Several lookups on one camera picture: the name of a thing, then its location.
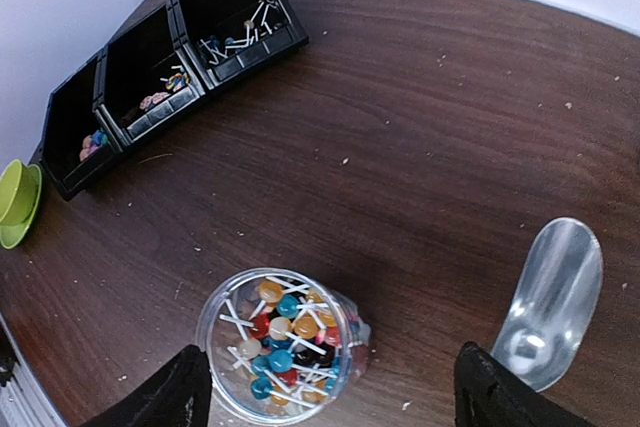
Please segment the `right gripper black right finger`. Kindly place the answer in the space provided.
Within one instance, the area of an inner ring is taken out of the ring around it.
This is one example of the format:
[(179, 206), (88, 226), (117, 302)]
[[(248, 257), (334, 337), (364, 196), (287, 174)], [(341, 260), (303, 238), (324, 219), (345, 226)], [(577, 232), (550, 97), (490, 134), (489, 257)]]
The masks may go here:
[(535, 392), (474, 342), (454, 364), (455, 425), (589, 427), (591, 423)]

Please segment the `clear plastic jar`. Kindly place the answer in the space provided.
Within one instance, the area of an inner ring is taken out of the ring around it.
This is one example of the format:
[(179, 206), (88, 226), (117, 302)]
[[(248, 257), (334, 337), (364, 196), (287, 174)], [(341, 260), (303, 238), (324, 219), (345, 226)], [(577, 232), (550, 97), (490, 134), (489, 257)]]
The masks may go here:
[(365, 372), (371, 327), (352, 300), (317, 280), (260, 267), (211, 293), (195, 341), (208, 359), (212, 405), (253, 426), (297, 426)]

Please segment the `black three-compartment candy tray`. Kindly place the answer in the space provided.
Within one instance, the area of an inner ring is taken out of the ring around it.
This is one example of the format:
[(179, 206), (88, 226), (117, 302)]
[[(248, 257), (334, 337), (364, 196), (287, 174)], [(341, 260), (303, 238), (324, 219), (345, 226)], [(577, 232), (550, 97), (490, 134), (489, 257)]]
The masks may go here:
[(69, 201), (183, 114), (308, 41), (289, 0), (166, 0), (50, 94), (40, 163)]

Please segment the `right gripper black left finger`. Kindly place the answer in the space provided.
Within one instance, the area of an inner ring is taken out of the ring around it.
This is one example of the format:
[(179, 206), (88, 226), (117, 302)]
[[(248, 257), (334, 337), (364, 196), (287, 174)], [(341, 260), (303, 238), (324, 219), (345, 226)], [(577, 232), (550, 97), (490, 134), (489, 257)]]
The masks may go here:
[(206, 353), (188, 345), (87, 426), (208, 425), (212, 380)]

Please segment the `metal scoop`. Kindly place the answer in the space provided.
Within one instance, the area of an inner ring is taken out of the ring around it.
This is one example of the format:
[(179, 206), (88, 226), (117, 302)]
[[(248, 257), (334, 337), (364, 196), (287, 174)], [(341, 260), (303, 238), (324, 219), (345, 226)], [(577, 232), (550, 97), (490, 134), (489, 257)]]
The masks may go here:
[(600, 243), (583, 222), (556, 218), (537, 234), (491, 356), (536, 392), (569, 370), (603, 282)]

